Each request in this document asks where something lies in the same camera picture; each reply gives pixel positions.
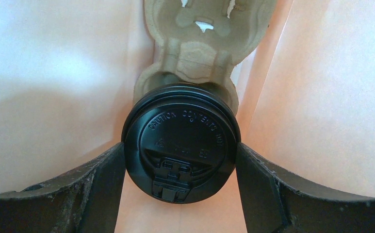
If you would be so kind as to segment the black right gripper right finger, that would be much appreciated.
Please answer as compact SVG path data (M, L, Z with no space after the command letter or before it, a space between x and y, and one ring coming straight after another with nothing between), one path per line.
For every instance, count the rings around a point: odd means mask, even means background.
M375 233L375 198L314 183L243 143L236 172L249 233Z

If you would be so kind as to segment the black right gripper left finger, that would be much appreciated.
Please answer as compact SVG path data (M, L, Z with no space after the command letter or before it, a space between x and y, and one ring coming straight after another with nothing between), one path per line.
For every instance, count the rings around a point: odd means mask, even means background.
M0 193L0 233L112 233L125 177L119 143L22 191Z

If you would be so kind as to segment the black plastic cup lid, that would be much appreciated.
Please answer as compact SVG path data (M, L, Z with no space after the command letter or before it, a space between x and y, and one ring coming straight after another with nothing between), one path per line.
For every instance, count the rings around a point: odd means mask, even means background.
M197 84L175 83L135 103L121 140L127 172L144 193L187 204L224 186L235 169L241 135L220 97Z

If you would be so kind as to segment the orange paper bag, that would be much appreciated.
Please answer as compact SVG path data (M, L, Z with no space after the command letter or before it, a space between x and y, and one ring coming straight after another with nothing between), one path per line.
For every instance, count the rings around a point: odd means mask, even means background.
M144 2L0 0L0 193L123 144L135 83L160 56ZM375 0L276 3L231 73L239 144L375 198ZM149 196L126 168L114 233L248 233L236 165L216 194L187 204Z

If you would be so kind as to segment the single cardboard cup carrier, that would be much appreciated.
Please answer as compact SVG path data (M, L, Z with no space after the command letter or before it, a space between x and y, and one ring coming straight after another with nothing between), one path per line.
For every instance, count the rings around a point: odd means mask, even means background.
M133 100L159 86L187 82L214 87L237 113L231 73L264 37L274 0L146 0L145 22L160 48L137 79Z

